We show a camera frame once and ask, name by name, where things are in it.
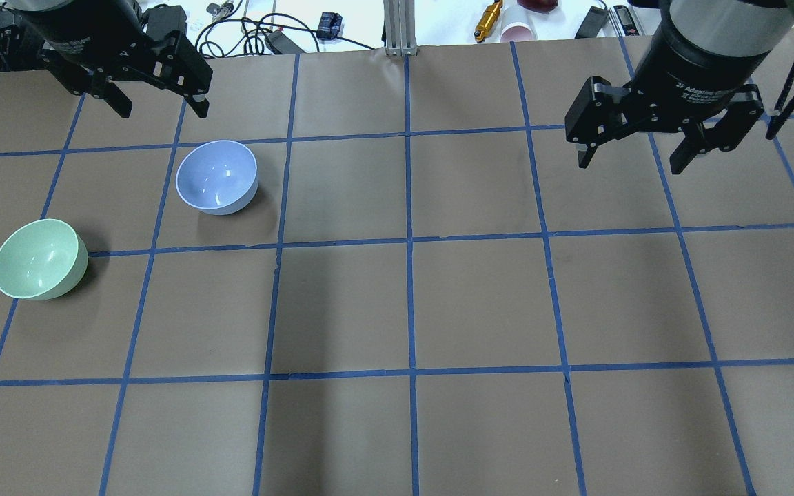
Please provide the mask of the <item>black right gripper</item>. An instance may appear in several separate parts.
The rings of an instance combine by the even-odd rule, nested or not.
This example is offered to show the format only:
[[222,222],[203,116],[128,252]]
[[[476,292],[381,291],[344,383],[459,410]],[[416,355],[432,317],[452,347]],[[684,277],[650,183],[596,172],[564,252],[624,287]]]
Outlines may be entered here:
[[628,87],[614,87],[601,76],[583,82],[565,114],[565,140],[577,147],[586,169],[600,145],[626,138],[652,123],[714,116],[713,127],[691,119],[680,126],[684,138],[670,156],[670,170],[681,174],[709,152],[732,151],[764,113],[759,88],[746,84],[794,19],[784,1],[631,1],[658,8],[660,25]]

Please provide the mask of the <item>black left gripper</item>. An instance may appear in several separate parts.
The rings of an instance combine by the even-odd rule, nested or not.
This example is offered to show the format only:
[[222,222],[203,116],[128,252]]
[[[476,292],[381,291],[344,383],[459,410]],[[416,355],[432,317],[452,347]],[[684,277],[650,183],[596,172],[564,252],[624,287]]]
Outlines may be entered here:
[[71,94],[104,101],[120,117],[132,101],[116,86],[142,81],[180,94],[208,116],[212,68],[185,35],[185,10],[136,1],[19,1],[18,13],[41,35],[38,60]]

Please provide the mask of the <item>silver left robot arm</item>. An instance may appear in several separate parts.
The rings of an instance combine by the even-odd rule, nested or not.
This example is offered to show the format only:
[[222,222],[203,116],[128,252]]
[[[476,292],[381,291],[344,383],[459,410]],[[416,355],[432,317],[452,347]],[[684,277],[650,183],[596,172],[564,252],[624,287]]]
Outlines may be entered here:
[[47,70],[74,95],[129,117],[120,81],[181,95],[206,117],[212,69],[188,38],[180,6],[136,1],[6,1],[0,8],[0,72]]

